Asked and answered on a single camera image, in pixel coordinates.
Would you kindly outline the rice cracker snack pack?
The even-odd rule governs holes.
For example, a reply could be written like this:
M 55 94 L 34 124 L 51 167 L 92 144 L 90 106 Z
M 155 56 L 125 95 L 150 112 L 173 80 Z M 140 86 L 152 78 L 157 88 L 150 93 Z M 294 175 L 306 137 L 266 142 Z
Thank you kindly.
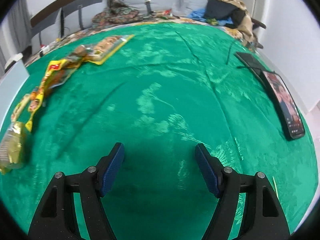
M 24 123 L 12 122 L 1 140 L 1 174 L 23 166 L 24 142 Z

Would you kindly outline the blue cloth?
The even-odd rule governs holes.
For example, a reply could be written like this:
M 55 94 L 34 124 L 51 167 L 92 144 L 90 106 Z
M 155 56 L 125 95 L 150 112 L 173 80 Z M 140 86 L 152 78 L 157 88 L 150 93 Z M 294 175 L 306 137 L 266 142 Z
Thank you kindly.
M 226 20 L 216 20 L 214 18 L 206 19 L 204 17 L 205 12 L 206 12 L 205 8 L 193 10 L 190 14 L 188 14 L 186 16 L 186 18 L 189 18 L 189 19 L 192 19 L 195 21 L 200 21 L 203 23 L 208 23 L 208 24 L 214 25 L 214 26 L 225 26 L 227 24 L 233 25 L 233 21 L 232 21 L 231 17 L 227 18 Z

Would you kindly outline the black smartphone with lit screen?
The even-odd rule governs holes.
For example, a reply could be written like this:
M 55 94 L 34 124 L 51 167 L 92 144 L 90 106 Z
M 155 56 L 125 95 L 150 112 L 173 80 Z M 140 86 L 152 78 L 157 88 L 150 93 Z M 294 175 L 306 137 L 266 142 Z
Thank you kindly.
M 303 137 L 305 135 L 304 125 L 284 80 L 277 73 L 269 71 L 263 71 L 263 79 L 272 91 L 272 96 L 284 124 L 285 133 L 289 139 L 295 140 Z

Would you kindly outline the grey sofa cushions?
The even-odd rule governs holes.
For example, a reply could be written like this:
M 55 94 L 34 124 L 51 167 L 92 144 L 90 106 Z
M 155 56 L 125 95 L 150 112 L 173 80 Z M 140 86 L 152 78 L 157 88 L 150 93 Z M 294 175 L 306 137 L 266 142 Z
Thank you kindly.
M 165 11 L 172 8 L 174 0 L 120 0 L 139 10 L 140 15 L 152 11 Z M 42 45 L 49 45 L 58 37 L 64 37 L 77 31 L 88 29 L 93 17 L 111 6 L 108 0 L 54 0 L 42 4 L 39 12 L 31 17 L 31 47 L 34 54 Z

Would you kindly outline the yellow chicken feet snack pack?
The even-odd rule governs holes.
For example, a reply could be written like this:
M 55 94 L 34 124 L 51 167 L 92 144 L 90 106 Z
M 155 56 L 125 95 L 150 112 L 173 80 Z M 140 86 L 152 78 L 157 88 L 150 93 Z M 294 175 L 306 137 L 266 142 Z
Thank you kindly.
M 63 58 L 61 60 L 50 61 L 39 86 L 35 87 L 31 93 L 25 94 L 14 108 L 11 114 L 11 122 L 18 121 L 20 114 L 29 103 L 28 112 L 30 116 L 24 126 L 31 132 L 33 129 L 33 119 L 36 112 L 43 105 L 45 97 L 47 97 L 55 87 L 63 85 L 82 63 L 83 59 L 74 61 Z

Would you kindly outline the brown vacuum snack pack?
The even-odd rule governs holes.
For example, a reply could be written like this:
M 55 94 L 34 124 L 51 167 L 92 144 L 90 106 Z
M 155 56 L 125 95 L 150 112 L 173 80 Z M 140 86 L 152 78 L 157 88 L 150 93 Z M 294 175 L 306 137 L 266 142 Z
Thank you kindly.
M 88 62 L 97 59 L 97 51 L 89 45 L 79 45 L 77 46 L 68 56 L 66 60 L 71 63 Z

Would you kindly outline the green patterned tablecloth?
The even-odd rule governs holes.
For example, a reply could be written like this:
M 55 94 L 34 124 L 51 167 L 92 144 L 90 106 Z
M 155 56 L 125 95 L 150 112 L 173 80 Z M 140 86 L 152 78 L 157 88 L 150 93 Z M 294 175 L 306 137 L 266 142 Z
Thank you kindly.
M 218 29 L 159 23 L 82 38 L 31 64 L 15 102 L 50 61 L 112 35 L 132 40 L 53 90 L 34 116 L 27 163 L 1 176 L 1 199 L 21 229 L 56 172 L 82 172 L 121 142 L 125 159 L 102 199 L 118 239 L 202 238 L 217 199 L 194 158 L 199 143 L 236 172 L 264 172 L 295 230 L 318 185 L 311 134 L 285 138 L 273 102 L 235 57 L 242 46 Z

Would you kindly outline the clear plastic bag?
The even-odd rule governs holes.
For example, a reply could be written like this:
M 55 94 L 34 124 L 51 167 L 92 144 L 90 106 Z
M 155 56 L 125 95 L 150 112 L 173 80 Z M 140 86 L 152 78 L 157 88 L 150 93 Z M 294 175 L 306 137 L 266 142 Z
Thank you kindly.
M 172 4 L 172 14 L 178 17 L 187 16 L 190 12 L 189 9 L 190 0 L 174 0 Z

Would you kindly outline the dark floral cloth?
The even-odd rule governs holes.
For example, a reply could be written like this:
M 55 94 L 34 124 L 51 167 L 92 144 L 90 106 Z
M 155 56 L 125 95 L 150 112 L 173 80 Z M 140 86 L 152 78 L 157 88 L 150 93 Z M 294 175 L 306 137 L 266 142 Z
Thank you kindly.
M 92 18 L 92 28 L 102 28 L 117 24 L 135 23 L 154 18 L 153 13 L 142 13 L 137 7 L 120 0 L 107 0 L 107 7 Z

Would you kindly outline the yellow-edged clear snack pack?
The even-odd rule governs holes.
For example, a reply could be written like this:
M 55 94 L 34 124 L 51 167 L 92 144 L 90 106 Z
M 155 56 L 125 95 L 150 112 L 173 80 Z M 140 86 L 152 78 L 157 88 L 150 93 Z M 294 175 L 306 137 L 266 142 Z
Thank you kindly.
M 133 37 L 134 35 L 114 35 L 106 37 L 97 44 L 87 48 L 85 61 L 102 65 Z

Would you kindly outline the black bag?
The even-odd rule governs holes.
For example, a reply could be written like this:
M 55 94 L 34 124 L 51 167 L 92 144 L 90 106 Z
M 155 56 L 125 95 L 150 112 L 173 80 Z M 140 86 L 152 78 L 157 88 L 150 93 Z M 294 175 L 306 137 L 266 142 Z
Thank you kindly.
M 238 7 L 218 0 L 208 0 L 207 6 L 204 12 L 204 18 L 214 18 L 216 20 L 223 20 L 228 18 L 233 11 Z

